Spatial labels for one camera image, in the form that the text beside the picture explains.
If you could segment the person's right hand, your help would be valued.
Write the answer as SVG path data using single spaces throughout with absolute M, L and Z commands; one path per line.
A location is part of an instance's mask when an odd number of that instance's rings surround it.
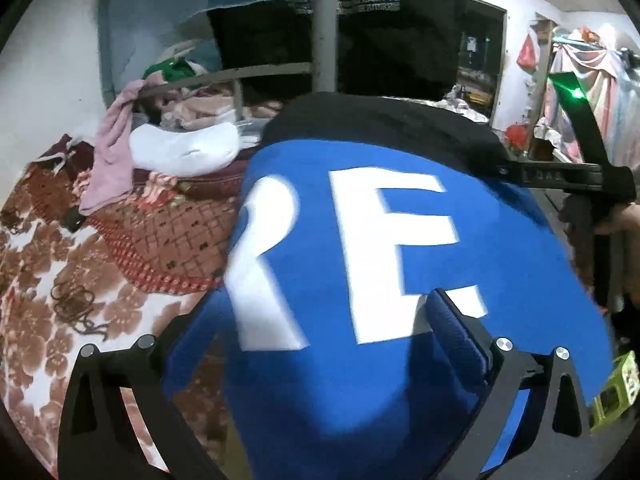
M 640 205 L 616 206 L 611 214 L 596 227 L 599 235 L 611 235 L 618 232 L 640 231 Z

